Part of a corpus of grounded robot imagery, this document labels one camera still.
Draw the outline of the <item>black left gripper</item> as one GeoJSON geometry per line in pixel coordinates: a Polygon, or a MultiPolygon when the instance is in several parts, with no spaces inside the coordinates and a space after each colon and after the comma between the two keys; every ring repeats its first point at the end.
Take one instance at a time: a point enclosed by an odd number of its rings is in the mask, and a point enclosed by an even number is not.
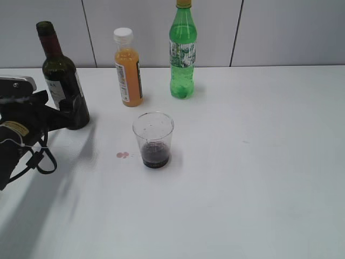
{"type": "Polygon", "coordinates": [[[1,151],[28,151],[36,144],[45,151],[49,131],[86,126],[84,98],[62,100],[60,111],[46,106],[45,90],[36,90],[32,77],[1,76],[1,151]]]}

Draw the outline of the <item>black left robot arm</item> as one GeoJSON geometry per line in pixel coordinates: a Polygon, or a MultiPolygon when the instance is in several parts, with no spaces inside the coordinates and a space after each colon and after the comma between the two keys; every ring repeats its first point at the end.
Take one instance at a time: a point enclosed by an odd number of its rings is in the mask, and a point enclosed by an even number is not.
{"type": "Polygon", "coordinates": [[[36,89],[31,77],[1,76],[1,189],[31,169],[51,174],[39,165],[47,156],[58,166],[47,145],[48,133],[80,120],[80,96],[62,100],[56,110],[46,104],[47,91],[36,89]]]}

